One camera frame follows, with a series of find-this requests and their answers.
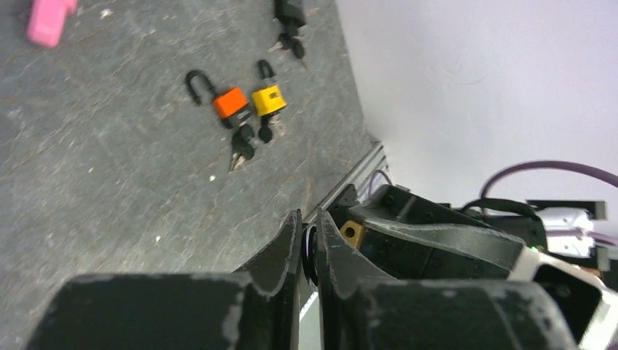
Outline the yellow black padlock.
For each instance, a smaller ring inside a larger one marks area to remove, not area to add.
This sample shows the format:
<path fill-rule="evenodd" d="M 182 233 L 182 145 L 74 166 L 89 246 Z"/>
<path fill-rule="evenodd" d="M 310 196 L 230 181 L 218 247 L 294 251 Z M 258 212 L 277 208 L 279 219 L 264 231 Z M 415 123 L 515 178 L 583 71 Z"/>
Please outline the yellow black padlock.
<path fill-rule="evenodd" d="M 257 68 L 259 77 L 265 86 L 255 90 L 251 98 L 260 121 L 258 137 L 267 144 L 273 139 L 271 119 L 287 106 L 287 102 L 281 94 L 281 89 L 275 79 L 275 71 L 270 63 L 265 59 L 258 60 Z"/>

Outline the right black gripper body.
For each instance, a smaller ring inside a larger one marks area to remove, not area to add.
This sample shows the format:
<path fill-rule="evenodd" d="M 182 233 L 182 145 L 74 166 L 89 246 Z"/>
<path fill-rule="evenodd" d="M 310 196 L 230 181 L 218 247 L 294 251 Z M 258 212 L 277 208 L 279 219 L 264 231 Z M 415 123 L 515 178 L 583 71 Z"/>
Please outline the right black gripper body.
<path fill-rule="evenodd" d="M 506 279 L 526 243 L 393 185 L 360 202 L 354 186 L 328 211 L 365 226 L 360 253 L 397 279 Z"/>

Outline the small brass padlock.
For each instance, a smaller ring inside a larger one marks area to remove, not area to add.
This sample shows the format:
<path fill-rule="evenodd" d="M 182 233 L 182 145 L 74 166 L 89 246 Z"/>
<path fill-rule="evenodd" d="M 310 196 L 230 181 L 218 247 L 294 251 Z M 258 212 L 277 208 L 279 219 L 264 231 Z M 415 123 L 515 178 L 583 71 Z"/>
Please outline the small brass padlock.
<path fill-rule="evenodd" d="M 341 236 L 357 250 L 360 250 L 365 232 L 365 226 L 353 220 L 348 220 L 340 228 Z"/>

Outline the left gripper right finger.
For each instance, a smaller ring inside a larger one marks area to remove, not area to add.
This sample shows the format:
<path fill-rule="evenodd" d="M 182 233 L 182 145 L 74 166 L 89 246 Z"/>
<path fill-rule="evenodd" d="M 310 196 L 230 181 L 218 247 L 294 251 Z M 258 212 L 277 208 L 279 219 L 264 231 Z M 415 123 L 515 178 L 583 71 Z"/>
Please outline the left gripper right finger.
<path fill-rule="evenodd" d="M 398 280 L 316 217 L 315 266 L 324 349 L 576 349 L 538 284 Z"/>

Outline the black Kaijing padlock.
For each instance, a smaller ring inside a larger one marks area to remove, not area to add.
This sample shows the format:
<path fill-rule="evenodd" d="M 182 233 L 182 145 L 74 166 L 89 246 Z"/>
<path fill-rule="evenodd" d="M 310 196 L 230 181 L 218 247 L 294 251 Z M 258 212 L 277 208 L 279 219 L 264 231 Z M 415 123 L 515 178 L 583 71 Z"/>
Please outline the black Kaijing padlock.
<path fill-rule="evenodd" d="M 284 25 L 301 28 L 306 25 L 303 0 L 274 0 L 274 15 Z"/>

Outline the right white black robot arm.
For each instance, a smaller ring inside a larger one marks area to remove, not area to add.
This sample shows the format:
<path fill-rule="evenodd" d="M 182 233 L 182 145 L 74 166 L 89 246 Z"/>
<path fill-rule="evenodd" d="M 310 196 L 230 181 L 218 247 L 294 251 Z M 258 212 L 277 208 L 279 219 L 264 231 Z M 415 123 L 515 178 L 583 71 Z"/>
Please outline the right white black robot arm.
<path fill-rule="evenodd" d="M 329 207 L 343 238 L 398 279 L 505 279 L 520 245 L 604 273 L 611 241 L 594 201 L 479 198 L 461 208 L 385 184 L 361 200 L 349 185 Z"/>

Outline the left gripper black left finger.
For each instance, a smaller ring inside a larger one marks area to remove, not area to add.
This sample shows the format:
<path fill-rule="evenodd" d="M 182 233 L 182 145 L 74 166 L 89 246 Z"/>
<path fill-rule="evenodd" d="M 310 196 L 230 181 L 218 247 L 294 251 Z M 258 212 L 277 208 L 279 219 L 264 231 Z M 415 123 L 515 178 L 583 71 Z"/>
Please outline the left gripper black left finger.
<path fill-rule="evenodd" d="M 302 215 L 231 273 L 82 274 L 55 294 L 28 349 L 296 349 Z"/>

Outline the black-head key bunch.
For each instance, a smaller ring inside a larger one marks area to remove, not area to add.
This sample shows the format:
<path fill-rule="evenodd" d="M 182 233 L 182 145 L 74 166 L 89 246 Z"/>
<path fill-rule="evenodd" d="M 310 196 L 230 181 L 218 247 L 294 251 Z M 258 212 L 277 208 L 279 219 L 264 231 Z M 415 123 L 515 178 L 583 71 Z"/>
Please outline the black-head key bunch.
<path fill-rule="evenodd" d="M 228 171 L 235 170 L 241 160 L 251 160 L 255 155 L 255 147 L 251 143 L 254 138 L 254 129 L 249 124 L 241 125 L 232 135 L 232 156 Z"/>

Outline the black-head key set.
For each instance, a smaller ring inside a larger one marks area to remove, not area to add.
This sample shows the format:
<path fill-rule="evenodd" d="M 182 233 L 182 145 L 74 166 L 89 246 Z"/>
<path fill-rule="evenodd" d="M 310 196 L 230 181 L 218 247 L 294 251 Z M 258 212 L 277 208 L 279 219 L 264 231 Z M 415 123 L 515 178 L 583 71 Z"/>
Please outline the black-head key set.
<path fill-rule="evenodd" d="M 271 48 L 269 48 L 267 52 L 273 53 L 277 50 L 290 50 L 292 55 L 302 64 L 302 66 L 306 70 L 309 70 L 308 64 L 305 60 L 305 46 L 302 43 L 302 36 L 297 27 L 286 26 L 278 35 L 278 41 Z"/>

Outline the orange black padlock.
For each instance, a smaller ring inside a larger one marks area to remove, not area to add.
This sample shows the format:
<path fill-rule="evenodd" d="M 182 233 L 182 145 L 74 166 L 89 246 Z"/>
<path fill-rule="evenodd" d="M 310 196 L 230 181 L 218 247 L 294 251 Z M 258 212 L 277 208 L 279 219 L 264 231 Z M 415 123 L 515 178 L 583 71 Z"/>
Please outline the orange black padlock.
<path fill-rule="evenodd" d="M 196 78 L 202 81 L 206 90 L 211 94 L 211 104 L 225 128 L 240 128 L 254 114 L 249 100 L 238 86 L 219 93 L 205 72 L 194 69 L 186 73 L 184 84 L 190 98 L 197 106 L 203 105 L 203 99 L 193 86 L 193 80 Z"/>

